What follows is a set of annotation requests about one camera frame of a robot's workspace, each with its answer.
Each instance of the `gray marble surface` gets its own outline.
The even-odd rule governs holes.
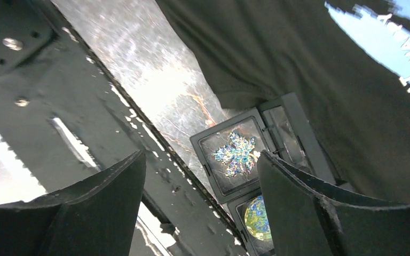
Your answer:
[[[193,53],[155,0],[53,0],[212,193],[190,136],[235,116],[222,110]]]

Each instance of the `black t-shirt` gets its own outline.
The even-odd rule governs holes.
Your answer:
[[[295,92],[343,179],[410,202],[410,0],[157,0],[223,108]]]

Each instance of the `black plastic case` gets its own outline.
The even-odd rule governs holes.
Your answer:
[[[335,174],[295,93],[266,102],[258,109],[282,159],[319,179],[336,184]]]
[[[251,256],[275,256],[274,244],[271,239],[260,240],[251,235],[245,223],[246,210],[252,202],[262,195],[260,188],[253,190],[241,197],[230,201],[227,206],[230,215],[235,222],[236,228],[240,232],[246,249]]]
[[[231,132],[244,137],[246,141],[254,137],[255,148],[250,151],[251,156],[249,157],[258,158],[257,154],[264,149],[275,151],[270,134],[256,108],[192,136],[192,146],[208,175],[219,204],[227,203],[259,188],[256,163],[250,173],[245,172],[234,177],[227,177],[225,173],[230,163],[222,164],[216,159],[214,153],[221,147],[230,145]]]

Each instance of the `blue and yellow round object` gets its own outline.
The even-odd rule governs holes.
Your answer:
[[[245,224],[246,229],[256,239],[262,241],[271,240],[271,229],[266,215],[263,196],[258,196],[250,202],[245,212]]]

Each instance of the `silver bolt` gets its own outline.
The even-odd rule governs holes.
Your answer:
[[[15,105],[17,105],[18,107],[25,107],[29,105],[29,101],[27,99],[20,98],[17,101],[15,101]]]
[[[10,48],[10,49],[12,49],[12,50],[14,50],[14,51],[20,51],[20,50],[22,49],[22,46],[23,46],[23,44],[22,44],[21,41],[18,41],[18,40],[16,40],[16,39],[9,38],[9,37],[4,38],[4,39],[2,40],[2,43],[3,43],[5,46],[7,46],[8,48]]]

